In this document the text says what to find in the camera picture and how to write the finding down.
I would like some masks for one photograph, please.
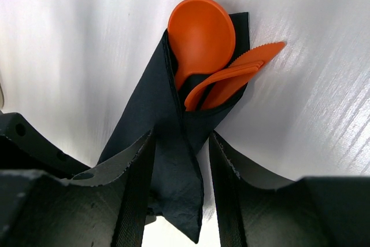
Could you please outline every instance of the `spoon bowl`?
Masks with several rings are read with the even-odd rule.
[[[228,13],[213,0],[184,0],[175,7],[168,36],[179,67],[179,90],[195,74],[215,73],[229,62],[235,48],[235,30]]]

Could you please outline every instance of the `hole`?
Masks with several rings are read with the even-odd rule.
[[[77,176],[73,177],[74,180],[80,180],[80,179],[91,179],[94,177],[93,173],[81,173]]]
[[[23,137],[25,136],[25,127],[22,124],[16,124],[16,133]]]
[[[61,161],[67,161],[67,159],[68,159],[68,156],[64,152],[62,152],[61,150],[58,151],[57,157]]]

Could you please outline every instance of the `orange utensil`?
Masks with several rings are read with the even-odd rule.
[[[169,44],[179,67],[175,85],[180,89],[194,74],[221,70],[235,48],[235,30],[227,12],[213,0],[184,0],[168,21]]]
[[[208,85],[215,82],[220,82],[221,80],[227,80],[230,78],[245,76],[247,74],[258,72],[263,63],[263,61],[255,61],[247,64],[229,67],[227,69],[223,69],[219,72],[214,73],[191,90],[190,94],[185,99],[186,111],[194,111],[197,108],[198,102]]]
[[[263,46],[256,47],[254,49],[247,51],[245,54],[237,58],[230,65],[230,67],[237,67],[240,64],[262,60],[264,64],[262,65],[261,68],[263,68],[284,47],[285,47],[284,42],[269,43]],[[256,75],[256,73],[257,72],[248,73],[245,75],[239,75],[234,78],[224,79],[224,80],[217,82],[211,89],[205,102],[202,104],[201,110],[211,109],[211,108],[217,107],[223,104],[224,102],[226,102],[241,87],[243,87],[247,82],[249,82]]]

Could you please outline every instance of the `white backdrop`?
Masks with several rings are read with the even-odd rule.
[[[181,0],[0,0],[3,112],[94,165]],[[215,0],[249,11],[251,46],[286,48],[217,128],[285,177],[370,175],[370,1]],[[219,246],[206,148],[199,246]],[[164,219],[143,246],[193,246]]]

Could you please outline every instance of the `black fabric pouch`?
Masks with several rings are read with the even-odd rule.
[[[249,26],[248,13],[232,14],[230,17],[236,35],[232,62],[249,50]],[[174,82],[176,70],[177,61],[165,31],[99,163],[126,149],[146,131],[154,128],[156,156],[149,208],[156,215],[163,215],[197,243],[202,225],[204,189],[195,155],[213,129],[240,100],[246,86],[218,107],[186,112],[183,103],[187,94],[208,76],[188,78],[177,92]]]

